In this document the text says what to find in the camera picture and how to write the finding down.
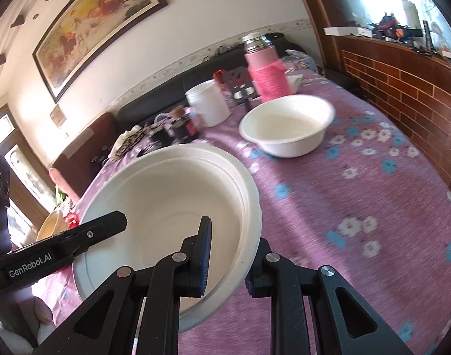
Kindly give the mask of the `leopard print cloth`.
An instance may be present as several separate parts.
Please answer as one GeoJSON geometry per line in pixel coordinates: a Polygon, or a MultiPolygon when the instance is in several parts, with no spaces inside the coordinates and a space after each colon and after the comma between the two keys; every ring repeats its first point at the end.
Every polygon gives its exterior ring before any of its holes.
{"type": "Polygon", "coordinates": [[[135,125],[129,131],[124,131],[124,133],[116,139],[110,150],[108,159],[115,160],[122,158],[129,150],[132,150],[132,148],[140,142],[141,139],[143,139],[146,133],[147,129],[145,127],[141,127],[140,125],[135,125]]]}

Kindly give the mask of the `black phone stand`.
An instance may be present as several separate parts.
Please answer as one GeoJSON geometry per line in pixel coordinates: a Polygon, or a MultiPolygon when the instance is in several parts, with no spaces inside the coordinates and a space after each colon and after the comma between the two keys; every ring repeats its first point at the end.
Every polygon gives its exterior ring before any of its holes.
{"type": "Polygon", "coordinates": [[[251,101],[259,97],[249,71],[245,67],[237,67],[226,71],[222,80],[237,105],[244,107],[246,112],[252,110],[251,101]]]}

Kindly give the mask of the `small wall plaque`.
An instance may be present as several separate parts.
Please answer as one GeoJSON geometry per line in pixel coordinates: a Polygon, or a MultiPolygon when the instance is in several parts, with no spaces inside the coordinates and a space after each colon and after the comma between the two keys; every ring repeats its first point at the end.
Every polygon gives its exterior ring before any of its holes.
{"type": "Polygon", "coordinates": [[[66,121],[66,117],[60,106],[57,104],[54,106],[53,110],[50,112],[49,117],[53,121],[57,128],[60,128],[66,121]]]}

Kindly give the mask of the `wooden glass door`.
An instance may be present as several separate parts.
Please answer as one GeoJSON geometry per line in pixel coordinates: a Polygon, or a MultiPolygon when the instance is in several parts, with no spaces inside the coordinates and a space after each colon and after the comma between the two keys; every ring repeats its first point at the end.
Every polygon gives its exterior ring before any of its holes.
{"type": "Polygon", "coordinates": [[[0,109],[0,153],[9,164],[9,234],[15,247],[36,240],[56,208],[55,185],[7,106],[0,109]]]}

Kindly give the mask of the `red plastic bag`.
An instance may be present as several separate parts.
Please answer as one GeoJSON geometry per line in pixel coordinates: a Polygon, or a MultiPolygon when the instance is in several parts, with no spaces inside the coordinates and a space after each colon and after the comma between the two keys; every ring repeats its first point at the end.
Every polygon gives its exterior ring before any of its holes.
{"type": "Polygon", "coordinates": [[[227,84],[224,80],[224,76],[227,73],[227,71],[220,69],[213,73],[213,79],[218,84],[218,86],[221,88],[221,90],[227,89],[227,84]]]}

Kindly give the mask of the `white plastic jar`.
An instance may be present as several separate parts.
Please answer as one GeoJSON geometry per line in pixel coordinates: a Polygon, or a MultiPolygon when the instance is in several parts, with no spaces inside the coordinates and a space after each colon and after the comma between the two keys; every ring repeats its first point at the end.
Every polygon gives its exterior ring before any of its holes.
{"type": "Polygon", "coordinates": [[[186,99],[207,128],[213,128],[227,120],[231,111],[214,79],[202,82],[185,93],[186,99]]]}

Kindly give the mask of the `white small paper bowl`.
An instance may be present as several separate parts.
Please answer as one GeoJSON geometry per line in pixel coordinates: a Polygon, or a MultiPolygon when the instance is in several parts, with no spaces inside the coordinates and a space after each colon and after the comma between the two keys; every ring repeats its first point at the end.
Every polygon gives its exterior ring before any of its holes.
{"type": "Polygon", "coordinates": [[[323,142],[334,106],[313,95],[287,95],[260,104],[239,124],[241,137],[278,158],[296,158],[323,142]]]}

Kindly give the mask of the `purple floral tablecloth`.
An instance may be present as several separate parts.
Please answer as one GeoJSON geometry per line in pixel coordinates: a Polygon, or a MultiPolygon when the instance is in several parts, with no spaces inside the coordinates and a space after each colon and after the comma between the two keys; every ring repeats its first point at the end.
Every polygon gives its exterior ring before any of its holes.
{"type": "MultiPolygon", "coordinates": [[[[414,354],[436,354],[451,328],[451,191],[424,153],[370,104],[311,73],[302,92],[336,109],[305,156],[273,157],[239,136],[240,108],[196,143],[241,161],[259,191],[262,235],[294,263],[330,264],[414,354]]],[[[266,301],[237,286],[181,354],[268,354],[266,301]]]]}

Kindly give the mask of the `black round device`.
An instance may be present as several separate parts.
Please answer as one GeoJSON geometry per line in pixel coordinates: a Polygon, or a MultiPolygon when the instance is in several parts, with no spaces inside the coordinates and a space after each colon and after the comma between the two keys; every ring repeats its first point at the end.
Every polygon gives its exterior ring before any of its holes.
{"type": "Polygon", "coordinates": [[[150,126],[149,138],[152,142],[157,143],[164,148],[179,143],[174,131],[171,129],[170,120],[152,123],[150,126]]]}

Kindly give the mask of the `wooden brick-pattern cabinet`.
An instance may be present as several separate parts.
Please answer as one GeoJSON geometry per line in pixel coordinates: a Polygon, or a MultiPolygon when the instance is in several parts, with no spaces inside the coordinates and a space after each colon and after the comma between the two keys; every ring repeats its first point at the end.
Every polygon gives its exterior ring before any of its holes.
{"type": "Polygon", "coordinates": [[[326,67],[356,79],[366,101],[424,153],[451,191],[451,65],[377,39],[321,35],[326,67]]]}

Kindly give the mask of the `black leather sofa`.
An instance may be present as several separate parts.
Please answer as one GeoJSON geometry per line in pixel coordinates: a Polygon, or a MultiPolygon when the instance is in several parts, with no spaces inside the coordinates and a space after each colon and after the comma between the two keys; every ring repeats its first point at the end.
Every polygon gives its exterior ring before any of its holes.
{"type": "Polygon", "coordinates": [[[212,79],[219,70],[230,71],[246,67],[244,45],[242,43],[223,54],[213,55],[202,63],[180,73],[153,90],[126,104],[116,115],[119,131],[126,131],[135,125],[152,123],[154,118],[178,105],[186,105],[186,92],[196,85],[212,79]]]}

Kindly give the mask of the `large red scalloped plate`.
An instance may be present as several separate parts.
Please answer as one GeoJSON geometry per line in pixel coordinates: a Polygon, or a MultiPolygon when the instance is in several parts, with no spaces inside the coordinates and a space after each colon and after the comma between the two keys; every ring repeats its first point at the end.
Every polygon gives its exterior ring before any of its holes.
{"type": "Polygon", "coordinates": [[[65,217],[64,220],[68,226],[68,229],[78,227],[79,226],[79,218],[78,215],[75,212],[69,212],[65,217]]]}

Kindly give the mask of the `dark brown small jar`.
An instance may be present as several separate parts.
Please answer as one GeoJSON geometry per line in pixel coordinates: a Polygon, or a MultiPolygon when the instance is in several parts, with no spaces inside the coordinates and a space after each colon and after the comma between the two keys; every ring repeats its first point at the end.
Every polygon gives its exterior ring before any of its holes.
{"type": "Polygon", "coordinates": [[[171,120],[171,128],[180,142],[191,143],[199,136],[196,125],[185,112],[183,106],[172,109],[171,120]]]}

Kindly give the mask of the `white shallow paper bowl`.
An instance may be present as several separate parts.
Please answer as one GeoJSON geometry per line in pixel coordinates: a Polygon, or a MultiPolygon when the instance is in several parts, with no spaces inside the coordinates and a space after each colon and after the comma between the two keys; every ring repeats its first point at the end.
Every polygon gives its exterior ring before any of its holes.
{"type": "Polygon", "coordinates": [[[94,245],[73,264],[82,299],[117,268],[152,267],[179,251],[212,220],[212,248],[205,296],[182,298],[179,330],[210,318],[235,293],[255,258],[261,238],[259,192],[236,157],[206,144],[183,144],[143,156],[113,175],[82,215],[87,222],[112,211],[126,216],[126,229],[94,245]]]}

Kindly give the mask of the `cream deep paper bowl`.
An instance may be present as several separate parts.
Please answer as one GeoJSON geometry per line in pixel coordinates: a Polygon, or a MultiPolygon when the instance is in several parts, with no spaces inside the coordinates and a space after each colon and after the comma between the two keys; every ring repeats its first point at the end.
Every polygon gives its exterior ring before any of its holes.
{"type": "Polygon", "coordinates": [[[42,241],[50,238],[52,235],[62,233],[69,228],[68,223],[64,220],[62,212],[59,210],[50,213],[43,222],[39,232],[37,233],[36,241],[42,241]]]}

